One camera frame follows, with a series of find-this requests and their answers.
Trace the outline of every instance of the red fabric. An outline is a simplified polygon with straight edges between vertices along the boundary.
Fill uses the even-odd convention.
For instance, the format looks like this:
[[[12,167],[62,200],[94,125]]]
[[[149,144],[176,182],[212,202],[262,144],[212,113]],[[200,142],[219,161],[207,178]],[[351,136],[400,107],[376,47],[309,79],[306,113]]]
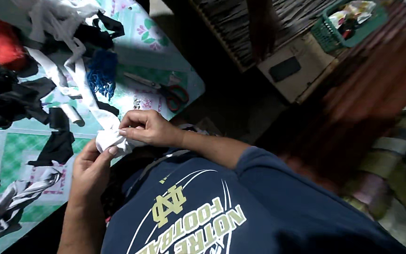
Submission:
[[[0,20],[0,66],[20,71],[26,66],[26,55],[12,25]]]

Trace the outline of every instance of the person's right hand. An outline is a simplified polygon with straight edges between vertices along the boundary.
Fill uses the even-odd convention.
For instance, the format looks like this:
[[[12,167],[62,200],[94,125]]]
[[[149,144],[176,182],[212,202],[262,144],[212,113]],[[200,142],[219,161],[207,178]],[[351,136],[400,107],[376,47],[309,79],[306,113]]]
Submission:
[[[121,120],[120,135],[156,147],[180,147],[184,131],[155,110],[130,110]]]

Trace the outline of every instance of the plastic tablecloth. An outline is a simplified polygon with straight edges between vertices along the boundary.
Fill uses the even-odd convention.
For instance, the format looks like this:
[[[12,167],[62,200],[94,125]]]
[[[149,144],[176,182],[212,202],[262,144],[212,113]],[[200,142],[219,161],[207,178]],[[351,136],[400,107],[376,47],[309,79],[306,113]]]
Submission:
[[[168,110],[163,97],[154,89],[125,77],[123,72],[126,71],[162,84],[168,83],[169,76],[173,72],[181,79],[179,85],[187,89],[189,103],[204,93],[205,86],[201,78],[139,4],[133,0],[97,0],[97,2],[105,10],[105,15],[119,20],[125,29],[124,36],[114,39],[115,52],[119,59],[114,97],[108,101],[97,93],[99,101],[118,108],[119,118],[133,109],[134,100],[140,101],[141,109],[155,109],[166,119],[170,120],[175,115]],[[0,19],[17,26],[25,34],[30,32],[28,17],[11,1],[0,0]],[[58,67],[63,67],[69,53],[57,52],[49,57]],[[62,71],[70,80],[69,85],[75,85],[64,68]],[[39,66],[36,75],[20,78],[20,81],[34,80],[43,76],[45,72]],[[81,105],[80,100],[71,100],[62,95],[58,89],[44,97],[42,103],[46,111],[61,103],[69,103],[76,107],[84,119],[83,127],[70,125],[75,137],[73,143],[75,154],[96,136],[98,130],[102,130],[93,115]],[[48,125],[43,125],[33,118],[14,122],[7,130],[0,130],[0,193],[15,180],[36,181],[42,175],[42,172],[26,163],[37,159],[51,131],[53,130]],[[74,156],[61,167],[60,181],[45,190],[39,199],[25,208],[20,220],[21,229],[0,238],[0,253],[68,200],[73,160]]]

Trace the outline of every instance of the blue yarn fringe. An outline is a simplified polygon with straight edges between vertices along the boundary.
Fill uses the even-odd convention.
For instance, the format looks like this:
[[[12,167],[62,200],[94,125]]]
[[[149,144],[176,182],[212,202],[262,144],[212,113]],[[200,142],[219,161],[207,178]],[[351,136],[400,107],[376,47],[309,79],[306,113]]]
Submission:
[[[114,96],[117,63],[117,54],[101,49],[95,52],[87,72],[87,82],[93,94],[100,92],[109,101]]]

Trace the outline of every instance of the green plastic basket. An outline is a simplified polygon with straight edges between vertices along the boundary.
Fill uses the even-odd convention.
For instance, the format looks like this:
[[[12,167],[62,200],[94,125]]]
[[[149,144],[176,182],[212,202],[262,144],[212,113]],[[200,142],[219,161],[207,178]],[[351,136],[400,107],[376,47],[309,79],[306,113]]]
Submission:
[[[376,2],[377,5],[372,12],[372,16],[361,24],[351,38],[345,40],[328,17],[335,13],[339,6],[350,1],[351,0],[339,0],[338,2],[327,7],[322,12],[319,20],[311,28],[311,33],[326,53],[336,49],[351,48],[355,46],[388,20],[386,10],[380,5],[380,3]]]

